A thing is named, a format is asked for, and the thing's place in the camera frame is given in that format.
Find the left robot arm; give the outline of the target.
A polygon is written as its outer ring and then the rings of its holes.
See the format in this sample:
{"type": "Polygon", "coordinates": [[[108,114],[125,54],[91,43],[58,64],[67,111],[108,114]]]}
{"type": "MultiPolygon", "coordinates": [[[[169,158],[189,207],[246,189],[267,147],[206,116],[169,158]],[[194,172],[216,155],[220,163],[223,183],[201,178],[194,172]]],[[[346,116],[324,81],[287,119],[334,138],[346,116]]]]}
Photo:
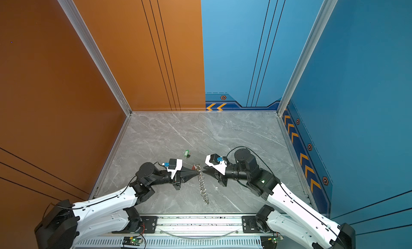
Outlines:
{"type": "Polygon", "coordinates": [[[53,205],[34,230],[38,248],[70,249],[74,245],[109,232],[135,232],[141,217],[135,208],[154,193],[154,185],[172,184],[176,190],[199,172],[183,167],[182,160],[172,159],[158,169],[146,162],[139,167],[130,183],[93,200],[53,205]]]}

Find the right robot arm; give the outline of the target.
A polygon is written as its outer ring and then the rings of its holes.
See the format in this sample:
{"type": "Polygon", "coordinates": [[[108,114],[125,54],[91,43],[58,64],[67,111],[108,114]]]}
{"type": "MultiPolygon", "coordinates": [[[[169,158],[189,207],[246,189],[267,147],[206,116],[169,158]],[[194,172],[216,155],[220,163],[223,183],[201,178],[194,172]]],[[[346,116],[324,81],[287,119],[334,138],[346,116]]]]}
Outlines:
{"type": "Polygon", "coordinates": [[[339,224],[322,215],[276,177],[258,165],[259,157],[248,148],[238,148],[231,163],[218,154],[206,156],[205,173],[222,186],[229,179],[246,180],[246,187],[266,200],[256,214],[257,228],[262,233],[278,233],[306,249],[354,249],[356,233],[347,223],[339,224]]]}

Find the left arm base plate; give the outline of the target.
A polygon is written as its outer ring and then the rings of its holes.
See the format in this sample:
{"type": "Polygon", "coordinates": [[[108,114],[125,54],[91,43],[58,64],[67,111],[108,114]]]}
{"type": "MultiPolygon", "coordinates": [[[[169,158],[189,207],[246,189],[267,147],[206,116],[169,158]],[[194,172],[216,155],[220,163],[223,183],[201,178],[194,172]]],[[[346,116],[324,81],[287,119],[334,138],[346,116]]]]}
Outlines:
{"type": "Polygon", "coordinates": [[[127,228],[130,233],[154,234],[157,226],[157,216],[141,216],[130,221],[127,228]]]}

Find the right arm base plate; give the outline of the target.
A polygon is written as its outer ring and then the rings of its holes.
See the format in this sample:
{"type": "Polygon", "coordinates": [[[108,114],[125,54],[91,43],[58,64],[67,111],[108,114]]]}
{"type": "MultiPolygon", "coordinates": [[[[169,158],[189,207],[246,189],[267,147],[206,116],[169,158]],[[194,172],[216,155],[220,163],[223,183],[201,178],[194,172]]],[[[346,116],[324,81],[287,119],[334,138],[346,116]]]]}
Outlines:
{"type": "Polygon", "coordinates": [[[263,226],[258,225],[255,215],[242,216],[241,222],[242,230],[245,234],[275,234],[275,232],[271,231],[269,228],[264,230],[263,226]]]}

